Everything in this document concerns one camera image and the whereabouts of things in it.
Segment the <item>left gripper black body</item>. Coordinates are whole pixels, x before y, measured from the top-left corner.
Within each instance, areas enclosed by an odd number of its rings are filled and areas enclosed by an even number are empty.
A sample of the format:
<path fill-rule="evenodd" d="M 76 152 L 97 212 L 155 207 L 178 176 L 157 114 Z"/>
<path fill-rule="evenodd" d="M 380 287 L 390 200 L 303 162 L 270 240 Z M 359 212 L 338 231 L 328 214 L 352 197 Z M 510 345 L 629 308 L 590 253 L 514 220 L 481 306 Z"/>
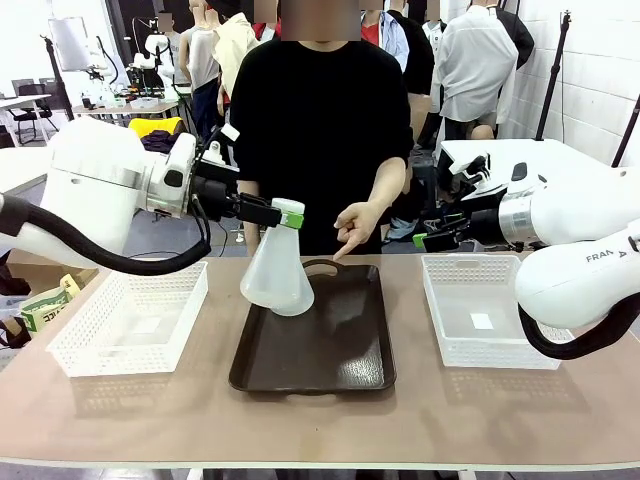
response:
<path fill-rule="evenodd" d="M 199 203 L 212 221 L 222 218 L 236 218 L 239 174 L 228 169 L 214 173 L 196 173 L 192 179 L 192 193 L 198 197 Z"/>

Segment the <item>translucent white conical flask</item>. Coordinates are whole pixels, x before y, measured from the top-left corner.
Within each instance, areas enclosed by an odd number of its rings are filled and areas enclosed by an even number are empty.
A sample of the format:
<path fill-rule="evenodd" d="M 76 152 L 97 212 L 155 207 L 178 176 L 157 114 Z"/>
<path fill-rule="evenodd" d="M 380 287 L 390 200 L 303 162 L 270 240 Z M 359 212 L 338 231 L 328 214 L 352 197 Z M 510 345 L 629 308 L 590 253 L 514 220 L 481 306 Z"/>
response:
<path fill-rule="evenodd" d="M 281 219 L 268 227 L 240 283 L 242 295 L 252 304 L 285 317 L 308 311 L 315 296 L 300 257 L 299 230 L 305 205 L 274 198 Z"/>

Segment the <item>person's left hand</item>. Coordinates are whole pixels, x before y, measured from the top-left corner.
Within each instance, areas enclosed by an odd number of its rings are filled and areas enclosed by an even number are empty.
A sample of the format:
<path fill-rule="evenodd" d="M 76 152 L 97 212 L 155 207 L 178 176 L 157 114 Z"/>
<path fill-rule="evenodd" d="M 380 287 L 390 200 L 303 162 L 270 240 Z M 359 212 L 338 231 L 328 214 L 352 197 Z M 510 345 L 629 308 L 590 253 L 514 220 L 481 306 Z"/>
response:
<path fill-rule="evenodd" d="M 383 210 L 372 201 L 353 203 L 343 210 L 334 223 L 337 240 L 342 246 L 334 254 L 333 260 L 338 261 L 365 244 L 378 228 L 382 213 Z"/>

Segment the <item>white perforated plastic basket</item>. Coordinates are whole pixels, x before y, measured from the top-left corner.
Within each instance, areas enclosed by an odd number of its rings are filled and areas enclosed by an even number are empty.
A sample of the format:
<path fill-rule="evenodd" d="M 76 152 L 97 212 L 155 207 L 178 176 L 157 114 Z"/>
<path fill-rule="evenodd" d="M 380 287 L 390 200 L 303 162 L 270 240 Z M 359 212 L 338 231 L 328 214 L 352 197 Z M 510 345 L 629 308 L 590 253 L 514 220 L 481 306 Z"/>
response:
<path fill-rule="evenodd" d="M 205 262 L 161 276 L 112 272 L 46 351 L 69 378 L 171 373 L 207 293 Z"/>
<path fill-rule="evenodd" d="M 521 260 L 515 255 L 462 253 L 421 257 L 424 290 L 446 367 L 556 370 L 561 362 L 534 349 L 515 299 Z M 477 330 L 471 313 L 490 316 Z"/>

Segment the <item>dark purple clothes pile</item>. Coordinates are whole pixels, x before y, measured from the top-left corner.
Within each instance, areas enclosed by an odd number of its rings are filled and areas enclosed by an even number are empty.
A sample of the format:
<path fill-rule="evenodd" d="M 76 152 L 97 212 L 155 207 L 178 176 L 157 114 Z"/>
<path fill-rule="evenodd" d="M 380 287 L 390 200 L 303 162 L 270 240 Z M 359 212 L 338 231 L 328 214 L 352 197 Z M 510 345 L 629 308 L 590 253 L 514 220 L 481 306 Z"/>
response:
<path fill-rule="evenodd" d="M 179 133 L 171 134 L 165 130 L 154 130 L 141 138 L 141 143 L 146 151 L 169 154 L 175 145 Z"/>

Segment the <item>person in black shirt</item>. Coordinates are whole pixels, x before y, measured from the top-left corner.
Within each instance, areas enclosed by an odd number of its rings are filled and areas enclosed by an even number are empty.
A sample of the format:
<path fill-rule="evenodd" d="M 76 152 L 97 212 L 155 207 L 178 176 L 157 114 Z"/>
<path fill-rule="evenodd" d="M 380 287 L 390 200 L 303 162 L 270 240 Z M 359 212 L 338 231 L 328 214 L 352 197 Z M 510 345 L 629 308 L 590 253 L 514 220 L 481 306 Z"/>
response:
<path fill-rule="evenodd" d="M 361 37 L 360 0 L 280 5 L 280 36 L 246 55 L 235 82 L 230 122 L 240 135 L 234 159 L 239 182 L 257 182 L 258 196 L 305 205 L 302 255 L 333 257 L 342 246 L 334 228 L 338 215 L 369 201 L 385 160 L 402 158 L 407 168 L 408 94 L 396 59 Z M 389 208 L 350 254 L 381 252 Z"/>

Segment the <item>wooden top equipment table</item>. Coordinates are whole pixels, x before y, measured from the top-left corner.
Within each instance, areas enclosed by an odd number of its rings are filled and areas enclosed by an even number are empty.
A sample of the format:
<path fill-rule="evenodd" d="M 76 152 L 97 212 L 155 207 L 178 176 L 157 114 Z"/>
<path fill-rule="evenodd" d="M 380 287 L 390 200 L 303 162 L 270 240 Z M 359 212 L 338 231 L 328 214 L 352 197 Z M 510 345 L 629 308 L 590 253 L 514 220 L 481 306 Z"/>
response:
<path fill-rule="evenodd" d="M 174 110 L 179 109 L 178 102 L 159 102 L 149 105 L 131 105 L 96 107 L 87 109 L 84 106 L 73 106 L 72 113 L 74 116 L 82 115 L 117 115 L 117 116 L 151 116 L 151 115 L 169 115 Z"/>

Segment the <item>mannequin in grey tank top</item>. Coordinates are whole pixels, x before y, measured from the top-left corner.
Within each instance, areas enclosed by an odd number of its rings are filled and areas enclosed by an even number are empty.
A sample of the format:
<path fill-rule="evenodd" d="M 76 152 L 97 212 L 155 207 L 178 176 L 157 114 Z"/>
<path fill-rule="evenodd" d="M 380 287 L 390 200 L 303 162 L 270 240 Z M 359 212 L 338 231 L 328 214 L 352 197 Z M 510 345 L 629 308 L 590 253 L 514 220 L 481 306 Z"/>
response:
<path fill-rule="evenodd" d="M 206 0 L 189 0 L 194 28 L 188 40 L 187 70 L 192 87 L 192 112 L 197 133 L 206 139 L 218 122 L 220 67 L 213 57 L 215 29 L 219 16 Z"/>

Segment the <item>dark brown plastic tray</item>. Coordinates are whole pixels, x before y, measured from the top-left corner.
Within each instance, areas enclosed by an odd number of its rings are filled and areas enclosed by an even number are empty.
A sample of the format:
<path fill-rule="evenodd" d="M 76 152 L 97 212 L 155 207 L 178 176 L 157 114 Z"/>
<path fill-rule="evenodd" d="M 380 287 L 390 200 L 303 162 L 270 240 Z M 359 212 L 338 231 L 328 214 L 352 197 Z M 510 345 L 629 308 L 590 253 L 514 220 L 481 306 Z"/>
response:
<path fill-rule="evenodd" d="M 397 373 L 380 272 L 340 265 L 310 279 L 315 300 L 299 316 L 250 307 L 229 371 L 229 384 L 251 394 L 342 395 L 383 391 Z"/>

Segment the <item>black slanted tripod pole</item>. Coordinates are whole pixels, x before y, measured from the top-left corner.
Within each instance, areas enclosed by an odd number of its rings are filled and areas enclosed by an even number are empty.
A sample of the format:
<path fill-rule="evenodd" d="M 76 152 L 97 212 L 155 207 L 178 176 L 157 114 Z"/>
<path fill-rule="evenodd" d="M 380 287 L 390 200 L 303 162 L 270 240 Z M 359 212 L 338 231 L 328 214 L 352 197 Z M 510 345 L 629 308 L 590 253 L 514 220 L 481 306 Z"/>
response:
<path fill-rule="evenodd" d="M 615 156 L 613 158 L 612 164 L 611 166 L 613 168 L 617 168 L 621 161 L 622 158 L 624 156 L 626 147 L 629 143 L 629 140 L 631 138 L 631 135 L 633 133 L 634 127 L 636 125 L 637 119 L 640 116 L 640 94 L 638 95 L 636 102 L 634 104 L 633 110 L 631 112 L 629 121 L 627 123 L 626 129 L 624 131 L 624 134 L 621 138 L 620 144 L 616 150 Z"/>

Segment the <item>brown cardboard box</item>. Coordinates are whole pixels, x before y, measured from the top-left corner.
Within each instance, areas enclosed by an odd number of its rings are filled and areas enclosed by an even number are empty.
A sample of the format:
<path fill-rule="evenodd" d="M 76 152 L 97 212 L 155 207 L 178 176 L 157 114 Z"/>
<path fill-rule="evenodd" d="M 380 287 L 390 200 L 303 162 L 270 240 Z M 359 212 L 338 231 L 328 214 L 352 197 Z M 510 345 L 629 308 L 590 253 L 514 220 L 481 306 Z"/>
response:
<path fill-rule="evenodd" d="M 0 257 L 0 295 L 36 295 L 58 287 L 67 274 L 84 288 L 97 273 L 97 269 L 70 267 L 14 249 Z"/>

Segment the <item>white side table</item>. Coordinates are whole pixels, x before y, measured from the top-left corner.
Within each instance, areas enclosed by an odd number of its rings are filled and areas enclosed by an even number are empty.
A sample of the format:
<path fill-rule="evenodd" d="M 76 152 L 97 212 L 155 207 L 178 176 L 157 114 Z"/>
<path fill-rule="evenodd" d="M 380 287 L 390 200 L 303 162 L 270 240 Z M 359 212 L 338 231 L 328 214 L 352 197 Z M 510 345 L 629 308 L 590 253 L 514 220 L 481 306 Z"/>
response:
<path fill-rule="evenodd" d="M 44 182 L 51 159 L 46 147 L 0 149 L 0 193 L 17 195 Z"/>

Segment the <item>black office chair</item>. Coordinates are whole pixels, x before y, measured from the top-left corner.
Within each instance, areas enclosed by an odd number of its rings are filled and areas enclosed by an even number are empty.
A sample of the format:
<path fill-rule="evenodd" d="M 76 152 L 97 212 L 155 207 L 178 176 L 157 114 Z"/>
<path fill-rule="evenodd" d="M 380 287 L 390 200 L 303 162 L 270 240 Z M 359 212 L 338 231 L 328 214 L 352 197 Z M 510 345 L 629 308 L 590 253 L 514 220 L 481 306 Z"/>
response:
<path fill-rule="evenodd" d="M 24 103 L 19 107 L 18 113 L 9 110 L 10 116 L 17 124 L 17 139 L 20 145 L 37 141 L 40 128 L 46 133 L 48 133 L 47 126 L 50 126 L 54 132 L 59 131 L 53 122 L 57 101 L 56 85 L 53 82 L 17 85 L 18 97 L 37 95 L 43 95 L 43 98 Z"/>

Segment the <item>green and white paper bag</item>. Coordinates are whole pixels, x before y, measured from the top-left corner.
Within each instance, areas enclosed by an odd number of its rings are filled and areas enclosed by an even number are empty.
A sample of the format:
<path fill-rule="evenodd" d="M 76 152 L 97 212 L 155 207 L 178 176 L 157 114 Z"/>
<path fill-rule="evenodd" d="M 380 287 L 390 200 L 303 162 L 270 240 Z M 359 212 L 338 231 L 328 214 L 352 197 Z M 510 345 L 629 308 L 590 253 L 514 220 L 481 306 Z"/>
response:
<path fill-rule="evenodd" d="M 39 334 L 81 291 L 71 274 L 59 286 L 27 298 L 20 303 L 20 317 L 30 335 Z"/>

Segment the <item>white far table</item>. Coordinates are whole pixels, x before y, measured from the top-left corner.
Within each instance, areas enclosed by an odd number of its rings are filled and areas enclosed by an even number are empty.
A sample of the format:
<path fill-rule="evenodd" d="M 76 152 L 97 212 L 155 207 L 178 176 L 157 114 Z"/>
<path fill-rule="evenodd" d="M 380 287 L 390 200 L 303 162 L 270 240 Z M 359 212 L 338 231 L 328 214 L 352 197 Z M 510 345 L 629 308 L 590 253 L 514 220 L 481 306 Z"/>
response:
<path fill-rule="evenodd" d="M 49 121 L 50 116 L 41 115 L 42 112 L 50 112 L 50 109 L 43 108 L 45 100 L 49 97 L 49 94 L 37 94 L 0 98 L 0 125 L 4 126 L 14 147 L 21 147 L 22 143 L 14 130 L 14 126 L 18 124 L 18 121 L 13 120 L 10 110 L 17 108 L 23 109 L 24 107 L 31 108 L 36 117 L 35 124 L 38 126 L 40 136 L 36 137 L 35 140 L 42 140 L 45 144 L 49 143 L 50 137 L 46 131 L 44 121 Z"/>

